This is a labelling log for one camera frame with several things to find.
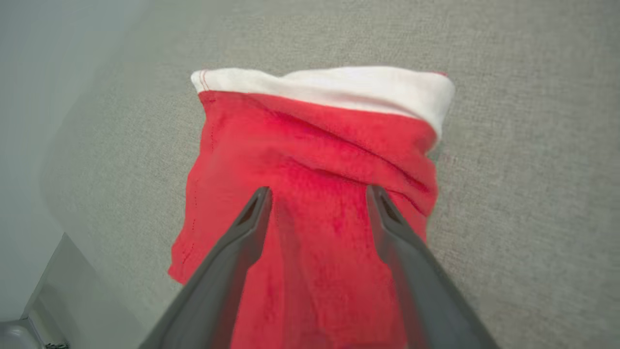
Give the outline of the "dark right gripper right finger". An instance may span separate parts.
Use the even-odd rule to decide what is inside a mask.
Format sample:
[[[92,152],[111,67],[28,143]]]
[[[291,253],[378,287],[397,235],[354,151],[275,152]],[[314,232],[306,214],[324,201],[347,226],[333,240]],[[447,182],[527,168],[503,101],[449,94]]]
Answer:
[[[409,348],[498,348],[487,327],[386,190],[369,185],[366,205],[377,254],[388,265],[394,280]]]

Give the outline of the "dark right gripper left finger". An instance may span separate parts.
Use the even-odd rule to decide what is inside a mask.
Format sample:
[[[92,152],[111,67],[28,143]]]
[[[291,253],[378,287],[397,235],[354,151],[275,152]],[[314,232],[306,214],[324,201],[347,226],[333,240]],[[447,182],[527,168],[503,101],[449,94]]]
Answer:
[[[169,305],[142,349],[228,349],[246,275],[261,257],[272,191],[258,188]]]

